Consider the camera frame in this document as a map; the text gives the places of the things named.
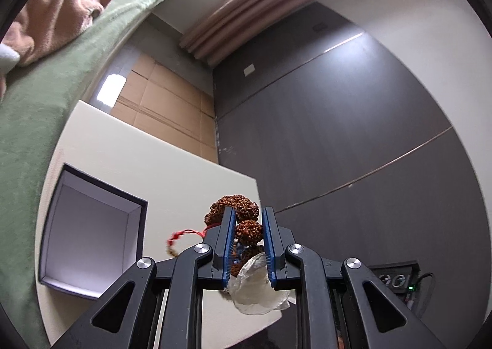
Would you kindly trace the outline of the black open jewelry box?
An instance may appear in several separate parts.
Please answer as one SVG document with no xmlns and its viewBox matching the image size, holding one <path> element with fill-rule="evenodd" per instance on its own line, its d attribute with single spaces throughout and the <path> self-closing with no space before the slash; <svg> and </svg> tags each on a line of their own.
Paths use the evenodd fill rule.
<svg viewBox="0 0 492 349">
<path fill-rule="evenodd" d="M 39 282 L 100 298 L 143 255 L 147 210 L 146 200 L 63 165 L 43 225 Z"/>
</svg>

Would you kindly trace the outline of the black power strip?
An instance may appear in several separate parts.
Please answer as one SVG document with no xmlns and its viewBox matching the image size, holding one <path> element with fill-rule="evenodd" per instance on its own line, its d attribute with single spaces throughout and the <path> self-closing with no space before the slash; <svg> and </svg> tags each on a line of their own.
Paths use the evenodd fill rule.
<svg viewBox="0 0 492 349">
<path fill-rule="evenodd" d="M 417 292 L 420 267 L 418 262 L 395 262 L 369 266 L 369 269 L 407 308 L 412 309 Z"/>
</svg>

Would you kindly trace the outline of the white low table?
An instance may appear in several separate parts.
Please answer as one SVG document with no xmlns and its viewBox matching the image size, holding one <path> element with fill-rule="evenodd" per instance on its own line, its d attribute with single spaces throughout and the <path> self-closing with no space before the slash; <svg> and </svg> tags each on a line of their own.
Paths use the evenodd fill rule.
<svg viewBox="0 0 492 349">
<path fill-rule="evenodd" d="M 59 137 L 42 187 L 34 238 L 36 280 L 42 230 L 64 163 L 148 202 L 143 256 L 156 261 L 170 258 L 167 240 L 172 233 L 203 230 L 204 215 L 222 196 L 243 194 L 261 206 L 255 179 L 190 154 L 79 100 Z M 36 289 L 49 347 L 91 301 L 38 281 Z M 282 317 L 276 310 L 261 316 L 241 314 L 232 301 L 214 291 L 204 291 L 203 311 L 202 348 L 231 347 Z"/>
</svg>

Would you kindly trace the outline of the cardboard floor sheets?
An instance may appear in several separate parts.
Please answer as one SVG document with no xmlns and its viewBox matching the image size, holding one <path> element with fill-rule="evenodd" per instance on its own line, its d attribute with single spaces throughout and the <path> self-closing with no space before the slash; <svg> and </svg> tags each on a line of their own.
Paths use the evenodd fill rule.
<svg viewBox="0 0 492 349">
<path fill-rule="evenodd" d="M 110 114 L 191 154 L 219 162 L 213 98 L 147 54 L 133 63 Z"/>
</svg>

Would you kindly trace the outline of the green bed sheet mattress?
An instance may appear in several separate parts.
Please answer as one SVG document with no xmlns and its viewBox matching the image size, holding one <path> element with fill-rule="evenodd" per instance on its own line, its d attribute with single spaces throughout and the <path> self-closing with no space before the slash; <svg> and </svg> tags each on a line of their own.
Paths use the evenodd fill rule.
<svg viewBox="0 0 492 349">
<path fill-rule="evenodd" d="M 13 70 L 1 103 L 1 305 L 30 348 L 47 348 L 35 277 L 35 231 L 48 165 L 75 104 L 164 0 L 112 0 L 93 25 Z"/>
</svg>

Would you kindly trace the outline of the pink fleece blanket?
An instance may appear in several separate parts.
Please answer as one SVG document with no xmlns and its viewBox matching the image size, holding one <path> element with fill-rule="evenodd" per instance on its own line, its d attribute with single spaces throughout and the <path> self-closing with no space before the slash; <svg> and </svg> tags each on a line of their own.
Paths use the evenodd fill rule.
<svg viewBox="0 0 492 349">
<path fill-rule="evenodd" d="M 7 74 L 42 59 L 93 25 L 111 0 L 28 0 L 1 42 L 1 95 Z"/>
</svg>

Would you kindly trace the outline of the white wall socket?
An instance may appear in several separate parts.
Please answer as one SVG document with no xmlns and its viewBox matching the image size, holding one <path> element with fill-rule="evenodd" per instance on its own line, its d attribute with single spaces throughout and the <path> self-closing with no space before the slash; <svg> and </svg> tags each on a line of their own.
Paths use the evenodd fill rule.
<svg viewBox="0 0 492 349">
<path fill-rule="evenodd" d="M 248 77 L 249 75 L 253 74 L 254 71 L 255 71 L 254 64 L 250 64 L 244 69 L 244 76 Z"/>
</svg>

